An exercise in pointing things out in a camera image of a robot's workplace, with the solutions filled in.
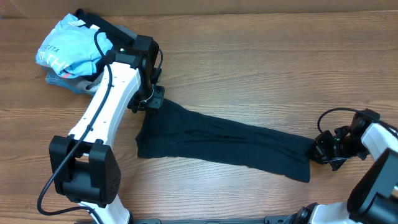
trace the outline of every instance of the table surface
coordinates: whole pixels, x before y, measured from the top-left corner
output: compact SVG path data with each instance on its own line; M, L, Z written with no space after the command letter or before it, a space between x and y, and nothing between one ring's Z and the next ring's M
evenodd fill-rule
M398 12L107 17L153 36L164 52L165 97L203 114L309 138L334 107L370 108L398 125ZM72 223L86 212L45 217L37 197L51 175L48 146L66 136L88 95L47 85L34 57L58 19L0 21L0 223ZM323 129L350 125L325 117ZM332 172L311 163L309 184L198 159L139 159L144 113L126 111L114 154L119 195L136 218L260 218L348 198L373 163L354 158ZM46 210L71 205L53 187Z

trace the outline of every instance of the dark fabric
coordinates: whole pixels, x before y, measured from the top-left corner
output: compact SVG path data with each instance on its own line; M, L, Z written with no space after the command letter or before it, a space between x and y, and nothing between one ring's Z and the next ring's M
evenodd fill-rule
M306 153L314 140L206 116L166 99L158 114L146 114L136 141L142 158L196 158L310 181Z

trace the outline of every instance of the wood grain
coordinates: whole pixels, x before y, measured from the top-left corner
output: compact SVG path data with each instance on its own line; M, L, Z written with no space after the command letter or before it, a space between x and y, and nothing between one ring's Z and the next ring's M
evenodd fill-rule
M164 52L160 84L185 108L314 138L333 107L370 108L398 125L398 12L107 17L153 36ZM80 119L90 96L49 86L34 62L56 19L0 21L0 223L72 223L35 204L51 175L48 145ZM247 167L196 159L138 159L144 114L126 111L114 153L120 197L136 218L259 218L312 202L346 200L373 163L349 160L338 172L311 164L309 184ZM323 129L351 123L325 117ZM55 193L47 210L73 205Z
M6 17L62 18L78 8L102 16L209 15L397 10L395 0L0 0Z

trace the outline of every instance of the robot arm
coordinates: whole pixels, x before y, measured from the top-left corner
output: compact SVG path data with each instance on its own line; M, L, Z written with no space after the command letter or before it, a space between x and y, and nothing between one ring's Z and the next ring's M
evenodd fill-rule
M49 153L53 172L77 147L67 165L54 178L55 190L71 202L91 208L96 223L132 223L132 214L118 197L121 172L112 152L114 137L126 108L135 113L157 111L162 105L164 88L156 86L161 69L154 68L159 46L152 37L138 35L132 47L115 46L105 60L112 71L111 89L91 131L83 136L95 117L109 86L109 70L105 67L101 84L88 109L68 137L54 136ZM88 162L76 160L88 157Z
M356 142L356 150L362 150L361 146L364 146L375 160L374 165L354 188L347 202L303 207L297 214L290 216L290 221L286 223L398 223L398 199L392 194L398 185L398 139L379 123L366 124L361 119L364 118L356 114L348 128L354 134L345 141ZM358 129L358 124L365 125ZM318 137L319 142L325 140L322 136L324 133ZM337 130L336 138L341 137L339 133ZM345 146L345 150L350 150L350 144Z

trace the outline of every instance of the black cable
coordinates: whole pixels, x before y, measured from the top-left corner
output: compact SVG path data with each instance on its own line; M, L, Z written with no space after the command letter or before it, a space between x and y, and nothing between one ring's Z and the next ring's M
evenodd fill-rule
M365 113L365 112L363 112L363 111L359 111L359 110L352 109L352 108L333 108L333 109L330 109L330 110L324 112L324 113L318 118L318 123L317 123L318 130L319 130L319 132L321 132L321 134L323 133L323 131L322 131L322 129L321 129L321 120L322 120L322 118L323 118L326 114L331 113L331 112L333 112L333 111L352 111L352 112L359 113L359 114L361 114L361 115L363 115L363 116L366 116L366 117L368 117L368 118L371 118L375 123L380 124L383 128L385 128L385 129L386 129L388 132L390 132L395 138L398 139L398 134L395 133L395 132L393 132L393 131L391 130L391 129L397 130L397 128L395 128L395 127L391 126L390 124L387 124L387 123L385 123L385 122L383 122L383 121L380 121L380 120L378 120L377 118L375 118L375 117L373 117L373 116L371 116L371 115L369 115L369 114L367 114L367 113Z
M99 30L94 34L94 43L95 43L95 46L98 49L101 57L105 57L105 55L102 52L100 46L98 45L98 41L97 41L97 36L101 32L103 32L103 31ZM45 193L50 188L52 182L54 181L56 176L58 176L61 169L67 164L67 162L70 160L70 158L72 158L72 156L75 154L76 150L78 149L80 144L83 142L84 138L86 138L87 134L93 130L94 122L97 119L98 115L100 114L102 108L104 107L106 100L108 99L109 93L112 88L112 77L113 76L112 76L112 70L111 70L111 67L109 66L109 64L106 64L106 67L108 68L108 72L109 72L109 83L108 83L108 88L106 89L106 93L104 95L104 98L102 99L101 104L99 105L97 111L95 112L93 119L88 124L85 132L81 135L80 139L77 141L75 146L71 149L71 151L68 153L68 155L64 158L64 160L61 162L61 164L58 166L58 168L54 171L52 176L49 178L49 181L47 181L46 185L42 189L42 191L39 195L39 198L37 199L37 210L43 215L59 215L59 214L76 211L76 210L88 210L89 213L92 213L94 215L94 217L97 219L98 223L103 224L102 220L100 219L100 216L95 212L94 208L90 208L87 206L77 206L77 207L62 209L62 210L55 211L55 212L47 212L47 211L43 210L43 208L42 208L42 201L43 201Z
M160 62L159 62L159 66L157 67L157 69L162 68L162 63L163 63L163 51L160 48L159 48L159 53L160 53Z

